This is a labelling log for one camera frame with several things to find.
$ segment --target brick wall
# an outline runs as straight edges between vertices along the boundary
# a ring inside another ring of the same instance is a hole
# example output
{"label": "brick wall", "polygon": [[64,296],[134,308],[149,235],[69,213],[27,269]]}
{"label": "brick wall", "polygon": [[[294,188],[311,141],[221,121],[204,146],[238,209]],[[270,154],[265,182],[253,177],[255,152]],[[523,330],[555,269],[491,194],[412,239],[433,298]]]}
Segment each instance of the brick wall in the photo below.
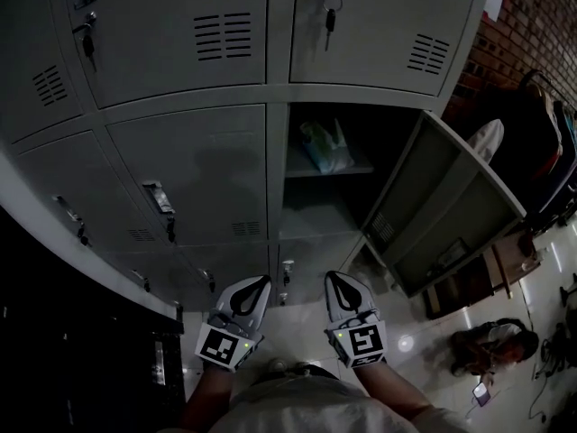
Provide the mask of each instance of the brick wall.
{"label": "brick wall", "polygon": [[487,88],[516,88],[542,70],[577,105],[577,0],[503,0],[499,19],[483,18],[443,119],[457,132]]}

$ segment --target locker shelf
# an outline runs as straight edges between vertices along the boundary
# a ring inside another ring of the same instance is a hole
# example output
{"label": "locker shelf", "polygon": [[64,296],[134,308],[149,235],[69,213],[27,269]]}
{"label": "locker shelf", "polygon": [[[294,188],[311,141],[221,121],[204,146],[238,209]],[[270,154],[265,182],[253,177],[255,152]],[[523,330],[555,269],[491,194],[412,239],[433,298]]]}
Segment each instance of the locker shelf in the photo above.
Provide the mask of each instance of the locker shelf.
{"label": "locker shelf", "polygon": [[358,231],[330,179],[285,180],[280,239]]}
{"label": "locker shelf", "polygon": [[[348,169],[338,171],[335,175],[350,175],[354,173],[373,173],[374,167],[371,165],[366,156],[361,150],[351,144],[349,145],[349,152],[354,160],[354,165]],[[323,175],[317,168],[315,163],[307,154],[304,146],[298,141],[296,137],[290,137],[287,148],[287,169],[285,173],[286,178],[301,178],[301,177],[322,177]]]}

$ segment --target phone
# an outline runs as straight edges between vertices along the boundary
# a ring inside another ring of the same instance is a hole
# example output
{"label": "phone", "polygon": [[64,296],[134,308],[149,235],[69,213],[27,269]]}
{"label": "phone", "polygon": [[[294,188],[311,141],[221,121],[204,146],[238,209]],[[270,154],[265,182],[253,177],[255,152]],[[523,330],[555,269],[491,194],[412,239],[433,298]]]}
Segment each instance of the phone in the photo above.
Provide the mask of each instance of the phone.
{"label": "phone", "polygon": [[487,390],[487,387],[483,382],[479,383],[475,387],[475,389],[472,391],[472,395],[475,397],[481,407],[487,404],[490,400],[489,390]]}

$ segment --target locker door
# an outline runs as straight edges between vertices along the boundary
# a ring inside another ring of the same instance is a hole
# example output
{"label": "locker door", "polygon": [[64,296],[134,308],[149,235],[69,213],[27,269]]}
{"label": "locker door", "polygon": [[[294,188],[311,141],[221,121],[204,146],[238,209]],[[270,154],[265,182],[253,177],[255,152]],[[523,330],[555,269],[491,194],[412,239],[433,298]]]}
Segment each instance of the locker door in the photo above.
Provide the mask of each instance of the locker door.
{"label": "locker door", "polygon": [[[160,220],[174,216],[179,245],[264,240],[264,107],[159,115],[108,127],[124,163]],[[159,184],[174,214],[147,185]]]}
{"label": "locker door", "polygon": [[409,297],[482,254],[526,211],[497,174],[436,115],[421,114],[366,226]]}
{"label": "locker door", "polygon": [[60,55],[50,0],[0,1],[0,123],[14,143],[82,110]]}
{"label": "locker door", "polygon": [[472,0],[343,0],[328,50],[326,10],[340,0],[297,0],[292,82],[438,95]]}
{"label": "locker door", "polygon": [[[280,241],[278,303],[301,305],[322,299],[326,272],[338,271],[360,238],[361,233],[343,233]],[[286,261],[293,262],[287,285],[283,279]]]}
{"label": "locker door", "polygon": [[85,236],[98,250],[146,252],[161,245],[92,132],[25,152],[18,162],[72,233],[80,228],[74,218],[82,218]]}
{"label": "locker door", "polygon": [[96,0],[75,8],[71,29],[96,13],[84,56],[100,107],[194,88],[264,82],[266,0]]}
{"label": "locker door", "polygon": [[199,311],[206,305],[206,285],[189,270],[180,253],[110,253],[104,257],[137,285],[144,288],[148,282],[151,294],[170,305],[177,301],[185,311]]}
{"label": "locker door", "polygon": [[222,291],[231,284],[252,276],[269,274],[269,247],[264,242],[183,247],[181,252],[198,271],[205,290],[214,281],[215,291],[208,293],[204,310],[215,305]]}

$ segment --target tiled floor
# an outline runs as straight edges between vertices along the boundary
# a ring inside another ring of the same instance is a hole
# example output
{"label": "tiled floor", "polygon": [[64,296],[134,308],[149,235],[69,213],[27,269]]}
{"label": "tiled floor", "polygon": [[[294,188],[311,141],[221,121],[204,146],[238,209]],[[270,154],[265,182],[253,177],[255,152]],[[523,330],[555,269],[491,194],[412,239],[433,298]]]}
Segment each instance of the tiled floor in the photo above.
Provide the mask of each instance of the tiled floor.
{"label": "tiled floor", "polygon": [[[571,286],[572,274],[577,272],[577,219],[566,228],[553,228],[537,238],[536,247],[547,247],[549,252],[541,267],[512,287],[511,300],[502,291],[470,308],[430,321],[420,297],[409,300],[394,289],[375,293],[387,324],[389,364],[425,392],[436,406],[455,410],[479,431],[530,433],[546,427],[541,424],[540,415],[528,419],[531,403],[545,383],[544,378],[533,380],[533,372],[540,365],[537,355],[497,376],[490,389],[492,400],[480,408],[472,397],[477,378],[454,378],[450,374],[448,368],[452,361],[446,344],[447,337],[456,330],[498,318],[519,318],[528,327],[532,322],[542,339],[553,334],[556,323],[563,321],[564,315],[559,287]],[[201,320],[200,313],[185,314],[187,333],[181,339],[181,346],[187,396],[194,390],[202,370],[202,364],[194,357]],[[266,340],[237,374],[235,391],[249,386],[273,357],[282,357],[290,363],[318,364],[343,381],[360,386],[354,372],[337,361],[327,343],[323,333],[327,320],[324,302],[269,309],[261,327]],[[576,390],[577,369],[558,373],[548,380],[532,412],[542,410],[551,418],[566,394]]]}

